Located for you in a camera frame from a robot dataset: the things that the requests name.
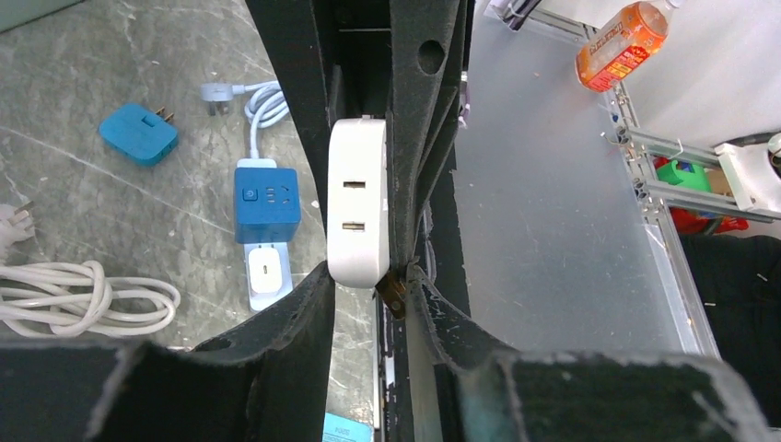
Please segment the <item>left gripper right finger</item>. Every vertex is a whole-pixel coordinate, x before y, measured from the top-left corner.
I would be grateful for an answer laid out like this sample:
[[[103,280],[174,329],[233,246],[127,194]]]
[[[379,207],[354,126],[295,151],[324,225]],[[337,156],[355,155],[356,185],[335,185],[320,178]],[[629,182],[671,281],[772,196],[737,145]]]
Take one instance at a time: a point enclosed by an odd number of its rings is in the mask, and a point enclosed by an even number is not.
[[[446,329],[461,441],[768,441],[748,385],[697,355],[520,351]]]

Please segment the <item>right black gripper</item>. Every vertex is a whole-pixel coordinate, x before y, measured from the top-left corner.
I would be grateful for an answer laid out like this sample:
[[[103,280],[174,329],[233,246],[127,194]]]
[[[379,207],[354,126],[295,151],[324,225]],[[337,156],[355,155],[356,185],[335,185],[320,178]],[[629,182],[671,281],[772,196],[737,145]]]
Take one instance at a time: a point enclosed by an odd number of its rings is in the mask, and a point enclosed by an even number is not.
[[[390,259],[392,268],[405,268],[414,255],[420,212],[458,127],[475,3],[246,5],[283,89],[321,211],[327,209],[334,16],[348,114],[382,118],[388,107]]]

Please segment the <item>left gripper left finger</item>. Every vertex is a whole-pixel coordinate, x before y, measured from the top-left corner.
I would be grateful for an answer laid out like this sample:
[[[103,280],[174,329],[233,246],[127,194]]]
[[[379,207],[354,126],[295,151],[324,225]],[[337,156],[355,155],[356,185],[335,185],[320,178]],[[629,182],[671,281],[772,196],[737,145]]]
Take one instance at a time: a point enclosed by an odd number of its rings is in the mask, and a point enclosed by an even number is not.
[[[319,441],[335,285],[318,264],[282,300],[191,351],[137,339],[4,340],[5,441]]]

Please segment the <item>small white charger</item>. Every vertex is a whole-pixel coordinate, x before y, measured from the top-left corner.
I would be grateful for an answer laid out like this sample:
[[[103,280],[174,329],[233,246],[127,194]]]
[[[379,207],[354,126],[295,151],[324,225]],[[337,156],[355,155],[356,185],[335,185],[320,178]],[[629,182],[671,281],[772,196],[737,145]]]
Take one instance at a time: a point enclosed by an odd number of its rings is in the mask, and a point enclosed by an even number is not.
[[[263,245],[245,248],[247,276],[252,297],[272,297],[283,287],[282,259],[278,249]]]

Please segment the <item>white adapter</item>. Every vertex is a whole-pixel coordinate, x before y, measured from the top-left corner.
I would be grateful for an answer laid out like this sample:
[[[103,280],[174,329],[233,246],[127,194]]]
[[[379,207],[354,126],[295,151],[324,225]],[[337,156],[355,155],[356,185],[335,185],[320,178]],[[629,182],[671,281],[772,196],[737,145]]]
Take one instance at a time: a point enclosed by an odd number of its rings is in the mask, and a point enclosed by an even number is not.
[[[375,289],[396,319],[405,287],[390,268],[386,123],[342,119],[332,128],[327,176],[327,263],[346,287]]]

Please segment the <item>blue cube adapter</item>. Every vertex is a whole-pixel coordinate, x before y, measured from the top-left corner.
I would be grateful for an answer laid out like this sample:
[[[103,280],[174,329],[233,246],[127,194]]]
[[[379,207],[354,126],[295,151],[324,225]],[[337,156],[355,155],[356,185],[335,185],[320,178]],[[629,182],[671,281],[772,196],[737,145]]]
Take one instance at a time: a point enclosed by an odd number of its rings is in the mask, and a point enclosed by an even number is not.
[[[239,167],[234,171],[235,240],[289,242],[301,222],[297,172]]]

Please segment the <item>teal power strip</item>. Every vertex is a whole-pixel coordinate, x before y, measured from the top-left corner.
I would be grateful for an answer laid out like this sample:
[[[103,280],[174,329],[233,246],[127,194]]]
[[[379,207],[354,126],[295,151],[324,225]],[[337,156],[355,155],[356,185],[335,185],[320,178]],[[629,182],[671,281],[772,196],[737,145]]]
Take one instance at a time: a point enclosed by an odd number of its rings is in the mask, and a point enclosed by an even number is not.
[[[175,319],[181,292],[167,282],[109,277],[94,260],[10,264],[11,247],[34,236],[31,204],[1,205],[1,322],[12,332],[125,338],[159,332]]]

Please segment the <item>white blue charger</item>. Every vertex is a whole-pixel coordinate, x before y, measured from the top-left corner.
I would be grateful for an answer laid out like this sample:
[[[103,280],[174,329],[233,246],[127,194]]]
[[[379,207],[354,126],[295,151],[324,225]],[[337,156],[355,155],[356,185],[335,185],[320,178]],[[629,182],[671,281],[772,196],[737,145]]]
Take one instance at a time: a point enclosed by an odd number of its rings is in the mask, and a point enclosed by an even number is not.
[[[173,113],[166,108],[150,110],[126,103],[99,125],[99,135],[116,152],[134,163],[152,167],[179,144],[179,131],[171,123]]]

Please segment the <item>light blue power strip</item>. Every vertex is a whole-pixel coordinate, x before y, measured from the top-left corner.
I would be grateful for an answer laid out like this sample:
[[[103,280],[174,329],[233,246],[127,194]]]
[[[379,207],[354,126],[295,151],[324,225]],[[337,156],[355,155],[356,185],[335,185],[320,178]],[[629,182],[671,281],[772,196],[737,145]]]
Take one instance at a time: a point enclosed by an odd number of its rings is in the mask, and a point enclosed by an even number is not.
[[[259,313],[293,289],[288,243],[295,235],[300,213],[295,171],[278,168],[260,152],[262,130],[289,113],[280,84],[201,86],[201,98],[212,116],[225,114],[233,98],[245,94],[250,96],[244,105],[250,123],[250,150],[234,170],[235,240],[243,248],[250,310]]]

